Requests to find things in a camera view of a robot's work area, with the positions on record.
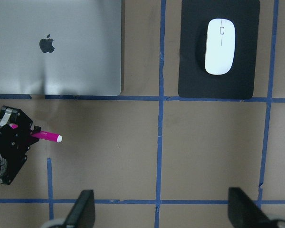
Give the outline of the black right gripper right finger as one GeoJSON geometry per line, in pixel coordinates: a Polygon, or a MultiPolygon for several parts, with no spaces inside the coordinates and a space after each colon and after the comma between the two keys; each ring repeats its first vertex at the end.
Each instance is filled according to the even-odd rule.
{"type": "Polygon", "coordinates": [[[240,187],[228,189],[228,219],[234,228],[285,228],[285,219],[270,219],[240,187]]]}

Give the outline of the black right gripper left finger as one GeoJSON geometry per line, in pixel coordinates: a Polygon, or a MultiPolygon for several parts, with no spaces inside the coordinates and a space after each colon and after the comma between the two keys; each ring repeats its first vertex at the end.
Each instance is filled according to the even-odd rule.
{"type": "Polygon", "coordinates": [[[66,218],[44,223],[45,228],[93,228],[95,224],[95,197],[93,190],[81,191],[66,218]]]}

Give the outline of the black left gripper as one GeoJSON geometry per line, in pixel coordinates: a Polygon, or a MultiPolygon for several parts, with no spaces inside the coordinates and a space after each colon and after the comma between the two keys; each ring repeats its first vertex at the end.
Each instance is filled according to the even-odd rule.
{"type": "Polygon", "coordinates": [[[21,110],[9,106],[0,109],[0,184],[10,185],[27,160],[26,152],[39,142],[34,135],[40,126],[21,110]]]}

